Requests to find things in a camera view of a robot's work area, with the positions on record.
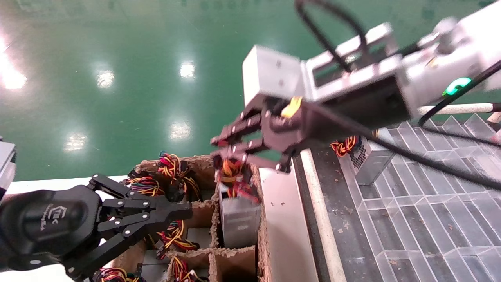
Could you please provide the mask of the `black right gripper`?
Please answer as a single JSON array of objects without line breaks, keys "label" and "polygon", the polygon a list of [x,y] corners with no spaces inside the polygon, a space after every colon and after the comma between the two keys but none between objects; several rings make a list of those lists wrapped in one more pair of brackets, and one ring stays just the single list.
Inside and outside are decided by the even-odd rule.
[{"label": "black right gripper", "polygon": [[[394,77],[324,102],[292,98],[284,110],[286,113],[281,116],[270,116],[270,111],[241,112],[233,123],[211,139],[211,145],[217,147],[211,152],[215,167],[222,167],[225,159],[235,159],[288,174],[292,155],[282,153],[278,161],[273,161],[257,153],[270,149],[300,152],[319,148],[347,136],[359,135],[353,123],[376,130],[408,120],[412,115]],[[260,130],[263,140],[240,142],[243,136]]]}]

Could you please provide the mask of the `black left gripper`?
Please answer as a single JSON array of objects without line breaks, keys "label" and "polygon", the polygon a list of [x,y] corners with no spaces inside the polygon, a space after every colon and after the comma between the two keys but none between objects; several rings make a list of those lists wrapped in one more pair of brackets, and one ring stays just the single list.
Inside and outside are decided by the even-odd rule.
[{"label": "black left gripper", "polygon": [[[102,200],[98,191],[112,198]],[[136,214],[97,223],[100,208],[108,214]],[[93,280],[102,266],[143,238],[192,215],[186,201],[147,196],[102,174],[93,175],[87,187],[5,195],[1,271],[62,264],[72,280]]]}]

